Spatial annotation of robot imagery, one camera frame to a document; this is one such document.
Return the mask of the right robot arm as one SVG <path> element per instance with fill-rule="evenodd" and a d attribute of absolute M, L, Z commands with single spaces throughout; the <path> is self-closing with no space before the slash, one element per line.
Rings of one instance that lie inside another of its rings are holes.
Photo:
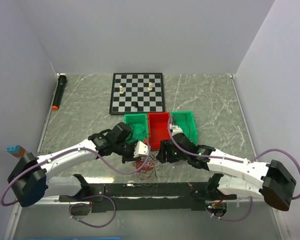
<path fill-rule="evenodd" d="M 196 169 L 214 172 L 208 187 L 213 199 L 223 195 L 252 197 L 280 211 L 290 209 L 297 182 L 280 161 L 235 157 L 211 146 L 195 145 L 183 133 L 162 140 L 156 158 L 163 164 L 186 161 Z"/>

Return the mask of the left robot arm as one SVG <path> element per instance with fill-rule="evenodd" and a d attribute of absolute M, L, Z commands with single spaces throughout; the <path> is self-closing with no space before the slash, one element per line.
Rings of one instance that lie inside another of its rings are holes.
<path fill-rule="evenodd" d="M 83 201 L 89 195 L 84 177 L 80 174 L 59 177 L 59 173 L 97 159 L 109 165 L 104 157 L 113 153 L 121 156 L 123 162 L 148 155 L 149 147 L 143 141 L 128 142 L 131 134 L 131 127 L 119 122 L 112 129 L 94 133 L 74 146 L 45 155 L 34 156 L 19 145 L 10 146 L 7 152 L 18 158 L 18 162 L 7 179 L 8 189 L 24 208 L 51 196 L 69 196 Z"/>

